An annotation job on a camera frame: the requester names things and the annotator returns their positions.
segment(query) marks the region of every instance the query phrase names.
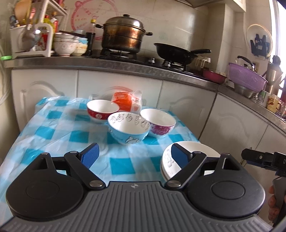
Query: pink circular wall sticker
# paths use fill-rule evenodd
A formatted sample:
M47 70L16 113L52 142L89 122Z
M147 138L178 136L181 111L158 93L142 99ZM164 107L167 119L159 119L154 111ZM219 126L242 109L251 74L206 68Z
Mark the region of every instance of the pink circular wall sticker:
M71 27L73 30L86 29L91 19L103 25L106 20L119 16L114 0L86 0L77 1L75 10L71 16ZM103 29L96 29L96 40L101 40Z

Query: plastic basket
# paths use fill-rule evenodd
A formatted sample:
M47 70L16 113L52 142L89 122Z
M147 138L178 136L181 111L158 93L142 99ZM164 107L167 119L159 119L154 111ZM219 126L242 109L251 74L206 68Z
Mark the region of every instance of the plastic basket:
M259 74L234 63L229 63L229 78L234 83L242 85L256 93L263 90L267 82L267 80Z

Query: stove knob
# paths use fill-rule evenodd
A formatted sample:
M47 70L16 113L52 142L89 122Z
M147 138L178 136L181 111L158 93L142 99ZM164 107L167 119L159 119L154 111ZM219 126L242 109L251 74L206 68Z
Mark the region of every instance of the stove knob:
M150 59L148 60L148 63L154 64L154 63L155 63L155 58L150 58Z

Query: human hand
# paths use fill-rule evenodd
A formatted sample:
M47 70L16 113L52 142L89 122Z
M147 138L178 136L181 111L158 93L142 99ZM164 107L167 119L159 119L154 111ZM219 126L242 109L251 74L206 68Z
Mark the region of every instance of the human hand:
M271 186L271 187L269 188L268 192L269 192L270 194L274 194L274 187ZM270 221L275 220L276 217L278 216L279 212L280 212L280 209L277 208L277 207L275 206L275 204L276 204L276 198L275 198L275 196L273 195L273 196L271 196L271 197L269 198L269 200L268 200L268 205L269 205L268 219L269 219Z

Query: checkered tablecloth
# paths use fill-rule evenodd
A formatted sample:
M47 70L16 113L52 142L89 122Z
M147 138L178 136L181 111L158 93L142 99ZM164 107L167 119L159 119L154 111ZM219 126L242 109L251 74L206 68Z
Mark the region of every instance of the checkered tablecloth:
M109 181L164 182L160 159L166 147L183 140L198 141L173 115L177 124L169 135L160 139L147 136L140 143L122 146L110 136L107 125L90 121L87 102L87 99L54 97L43 98L36 105L36 114L0 167L0 225L12 217L5 199L8 186L42 152L63 156L68 151L82 151L95 142L99 144L100 156L90 170L106 184Z

